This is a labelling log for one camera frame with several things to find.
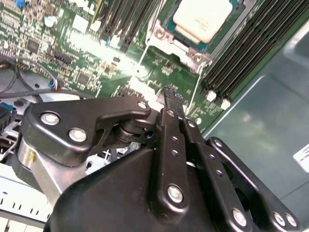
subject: blue connector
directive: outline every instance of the blue connector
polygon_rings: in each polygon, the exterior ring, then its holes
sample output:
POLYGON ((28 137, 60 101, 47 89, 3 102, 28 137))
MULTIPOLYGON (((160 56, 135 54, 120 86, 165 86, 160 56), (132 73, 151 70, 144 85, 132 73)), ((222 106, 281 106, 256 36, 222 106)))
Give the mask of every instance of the blue connector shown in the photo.
POLYGON ((26 0, 16 0, 15 6, 17 8, 25 7, 26 6, 26 0))

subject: capacitor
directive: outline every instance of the capacitor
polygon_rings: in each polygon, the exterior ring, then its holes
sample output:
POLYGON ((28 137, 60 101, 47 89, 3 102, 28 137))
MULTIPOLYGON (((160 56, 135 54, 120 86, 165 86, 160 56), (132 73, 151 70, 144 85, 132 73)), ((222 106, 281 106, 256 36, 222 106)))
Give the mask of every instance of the capacitor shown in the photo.
POLYGON ((44 18, 44 24, 45 26, 47 26, 48 28, 52 28, 54 27, 56 24, 58 23, 58 20, 55 16, 51 15, 51 16, 46 16, 44 18))

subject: chip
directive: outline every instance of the chip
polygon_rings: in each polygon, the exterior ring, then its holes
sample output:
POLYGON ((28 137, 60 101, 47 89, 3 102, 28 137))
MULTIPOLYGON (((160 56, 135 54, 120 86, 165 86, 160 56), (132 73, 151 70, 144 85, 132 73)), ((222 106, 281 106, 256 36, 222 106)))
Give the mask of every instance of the chip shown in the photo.
POLYGON ((85 86, 89 81, 89 77, 83 73, 79 73, 77 81, 85 86))
POLYGON ((40 44, 38 42, 34 41, 33 39, 28 39, 27 49, 30 52, 38 53, 39 47, 40 47, 40 44))
POLYGON ((45 5, 45 15, 54 15, 55 8, 51 5, 45 5))

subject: green circuit board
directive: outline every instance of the green circuit board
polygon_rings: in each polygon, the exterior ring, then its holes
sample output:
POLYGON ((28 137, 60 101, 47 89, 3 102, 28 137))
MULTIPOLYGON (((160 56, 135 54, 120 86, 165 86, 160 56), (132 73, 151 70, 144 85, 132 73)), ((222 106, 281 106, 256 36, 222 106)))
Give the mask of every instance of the green circuit board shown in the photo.
MULTIPOLYGON (((37 61, 62 80, 64 87, 98 98, 119 96, 119 91, 126 89, 128 81, 136 77, 153 88, 157 95, 165 86, 173 87, 183 96, 187 105, 196 85, 197 74, 181 64, 177 57, 149 47, 141 65, 138 65, 146 48, 148 22, 159 1, 152 1, 126 53, 100 39, 100 29, 91 29, 96 6, 107 5, 109 2, 40 0, 37 4, 16 8, 14 0, 0 0, 0 54, 7 57, 22 56, 37 61), (44 24, 47 10, 52 12, 57 20, 51 28, 44 24), (69 56, 71 64, 60 65, 56 62, 57 52, 69 56)), ((175 0, 167 0, 158 17, 161 21, 166 18, 174 2, 175 0)), ((226 42, 222 52, 263 2, 264 0, 255 2, 251 13, 226 42)), ((230 19, 234 22, 243 10, 239 7, 230 19)), ((137 16, 133 16, 132 23, 137 20, 137 16)), ((217 40, 212 43, 211 51, 231 26, 231 21, 224 24, 217 40)), ((27 62, 25 65, 27 69, 46 75, 36 66, 27 62)), ((197 94, 188 117, 193 121, 199 119, 199 128, 203 131, 221 112, 222 109, 218 105, 197 94)))

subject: motherboard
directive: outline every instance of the motherboard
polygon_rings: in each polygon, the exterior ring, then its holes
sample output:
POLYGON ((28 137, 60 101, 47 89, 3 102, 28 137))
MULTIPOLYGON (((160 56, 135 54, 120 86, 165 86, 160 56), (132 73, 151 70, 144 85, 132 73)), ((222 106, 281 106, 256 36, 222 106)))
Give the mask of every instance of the motherboard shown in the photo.
MULTIPOLYGON (((308 4, 296 1, 304 4, 293 11, 299 16, 285 35, 306 20, 301 15, 308 4)), ((0 0, 0 55, 40 63, 65 88, 97 98, 141 96, 156 110, 163 106, 163 88, 170 86, 184 98, 188 118, 203 131, 229 108, 250 73, 223 81, 233 91, 216 88, 207 79, 216 80, 217 65, 242 43, 238 38, 253 27, 252 21, 262 20, 270 2, 290 1, 0 0)), ((281 13, 278 17, 288 15, 281 13)), ((261 58, 288 38, 282 37, 261 58)), ((19 65, 46 75, 33 62, 19 65)))

